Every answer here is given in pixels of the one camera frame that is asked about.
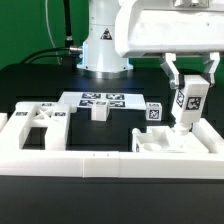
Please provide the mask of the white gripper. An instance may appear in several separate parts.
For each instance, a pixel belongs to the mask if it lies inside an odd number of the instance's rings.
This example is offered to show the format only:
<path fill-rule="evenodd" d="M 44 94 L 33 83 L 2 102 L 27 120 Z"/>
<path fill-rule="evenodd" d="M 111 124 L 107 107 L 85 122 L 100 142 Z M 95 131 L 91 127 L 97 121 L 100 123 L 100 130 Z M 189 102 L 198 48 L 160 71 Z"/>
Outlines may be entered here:
<path fill-rule="evenodd" d="M 224 0 L 125 0 L 115 20 L 115 49 L 124 58 L 163 54 L 160 66 L 171 89 L 185 86 L 176 54 L 207 53 L 203 77 L 215 85 L 224 51 Z"/>

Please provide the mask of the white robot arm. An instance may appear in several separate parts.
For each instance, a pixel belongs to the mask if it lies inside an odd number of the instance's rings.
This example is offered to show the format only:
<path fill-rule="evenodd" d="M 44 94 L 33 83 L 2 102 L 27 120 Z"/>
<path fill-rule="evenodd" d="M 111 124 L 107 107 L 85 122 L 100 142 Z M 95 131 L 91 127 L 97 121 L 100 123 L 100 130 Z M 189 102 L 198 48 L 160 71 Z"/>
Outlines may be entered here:
<path fill-rule="evenodd" d="M 131 58 L 161 59 L 170 87 L 184 87 L 178 57 L 205 58 L 204 76 L 224 55 L 224 0 L 89 0 L 89 34 L 78 65 L 99 78 L 130 70 Z"/>

